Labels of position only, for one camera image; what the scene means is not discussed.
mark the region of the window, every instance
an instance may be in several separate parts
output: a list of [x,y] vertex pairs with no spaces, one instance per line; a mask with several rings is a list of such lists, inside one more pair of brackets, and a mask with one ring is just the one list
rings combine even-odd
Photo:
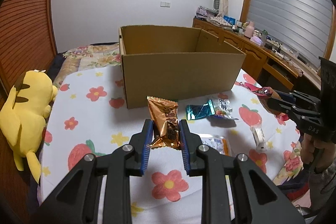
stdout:
[[247,19],[318,67],[329,39],[332,11],[331,0],[251,0]]

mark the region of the person's hand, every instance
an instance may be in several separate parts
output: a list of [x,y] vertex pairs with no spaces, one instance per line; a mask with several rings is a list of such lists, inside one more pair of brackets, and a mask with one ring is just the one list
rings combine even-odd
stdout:
[[270,109],[270,108],[268,107],[268,105],[267,105],[267,101],[268,101],[269,98],[276,98],[276,99],[281,100],[281,97],[280,97],[280,95],[279,95],[277,92],[275,92],[272,88],[269,88],[269,89],[270,89],[270,91],[272,92],[271,97],[258,96],[258,99],[259,99],[260,103],[262,104],[262,106],[263,106],[269,113],[274,114],[275,116],[278,116],[278,115],[281,114],[281,112],[279,112],[279,111],[275,111],[275,110],[273,110],[273,109]]
[[309,164],[314,160],[313,152],[315,148],[324,148],[324,153],[316,165],[316,171],[322,172],[327,169],[335,160],[336,157],[336,145],[334,143],[326,143],[315,139],[311,141],[312,136],[304,134],[302,149],[300,152],[301,160],[305,164]]

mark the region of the pink bottle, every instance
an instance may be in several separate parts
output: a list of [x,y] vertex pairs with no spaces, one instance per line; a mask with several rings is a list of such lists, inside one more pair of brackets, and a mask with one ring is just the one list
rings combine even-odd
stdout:
[[250,21],[249,25],[246,26],[244,35],[248,38],[251,38],[254,32],[254,23]]

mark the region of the silver bolt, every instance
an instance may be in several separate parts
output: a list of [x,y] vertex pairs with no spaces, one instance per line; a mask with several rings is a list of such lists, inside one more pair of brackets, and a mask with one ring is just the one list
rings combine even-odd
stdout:
[[206,152],[209,150],[209,146],[202,144],[198,147],[199,150],[201,150],[202,152]]
[[247,161],[247,155],[245,155],[245,154],[239,154],[238,155],[238,159],[240,161]]
[[84,160],[86,160],[86,161],[93,161],[94,158],[95,158],[95,156],[93,154],[86,154],[84,156]]
[[126,152],[129,152],[133,149],[133,146],[131,146],[130,144],[126,144],[123,146],[123,150]]

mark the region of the gray sleeve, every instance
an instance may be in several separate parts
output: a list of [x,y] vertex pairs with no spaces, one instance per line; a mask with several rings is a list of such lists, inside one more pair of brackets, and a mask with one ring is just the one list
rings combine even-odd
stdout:
[[331,196],[336,186],[336,160],[321,174],[309,175],[311,209],[320,209]]

